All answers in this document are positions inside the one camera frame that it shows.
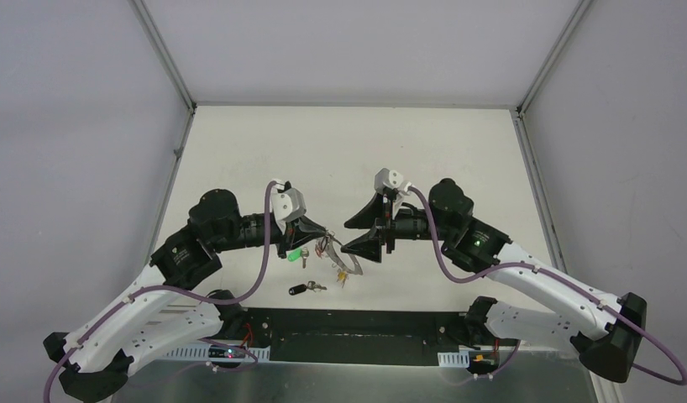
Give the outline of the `large keyring with keys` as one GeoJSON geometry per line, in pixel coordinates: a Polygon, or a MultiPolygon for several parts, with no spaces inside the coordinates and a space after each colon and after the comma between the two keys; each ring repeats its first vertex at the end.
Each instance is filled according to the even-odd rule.
{"type": "Polygon", "coordinates": [[[316,241],[315,253],[318,258],[332,262],[332,267],[337,271],[337,283],[344,288],[350,276],[361,276],[364,271],[356,256],[339,251],[342,246],[334,232],[327,231],[316,241]]]}

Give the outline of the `black tagged key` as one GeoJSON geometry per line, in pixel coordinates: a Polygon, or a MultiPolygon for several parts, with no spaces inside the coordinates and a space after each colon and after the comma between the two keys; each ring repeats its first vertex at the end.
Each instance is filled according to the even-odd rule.
{"type": "Polygon", "coordinates": [[[290,296],[300,295],[307,291],[319,292],[327,290],[328,288],[324,285],[317,283],[316,281],[310,280],[305,284],[294,285],[288,290],[290,296]]]}

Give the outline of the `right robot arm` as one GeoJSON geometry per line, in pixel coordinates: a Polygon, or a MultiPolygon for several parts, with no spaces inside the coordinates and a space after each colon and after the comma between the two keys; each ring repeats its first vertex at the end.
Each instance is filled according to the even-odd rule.
{"type": "Polygon", "coordinates": [[[471,342],[496,337],[538,343],[571,354],[603,379],[628,380],[646,324],[648,305],[641,296],[605,292],[544,264],[476,218],[473,201],[452,179],[433,186],[422,208],[405,202],[413,191],[399,180],[377,184],[373,198],[346,221],[346,228],[362,235],[343,251],[377,263],[399,240],[430,240],[437,261],[463,270],[466,282],[493,280],[542,306],[534,311],[476,298],[464,321],[471,342]]]}

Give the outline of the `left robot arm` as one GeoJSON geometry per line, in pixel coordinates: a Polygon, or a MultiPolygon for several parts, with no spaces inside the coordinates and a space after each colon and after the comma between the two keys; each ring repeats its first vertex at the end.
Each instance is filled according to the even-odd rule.
{"type": "Polygon", "coordinates": [[[222,252],[259,248],[279,257],[322,238],[327,229],[307,217],[303,195],[289,182],[271,181],[264,210],[244,215],[236,196],[213,189],[188,213],[186,225],[150,256],[138,276],[96,317],[72,332],[53,332],[43,342],[55,366],[53,384],[82,402],[114,395],[152,361],[171,350],[218,334],[234,339],[243,330],[243,296],[197,286],[222,268],[222,252]]]}

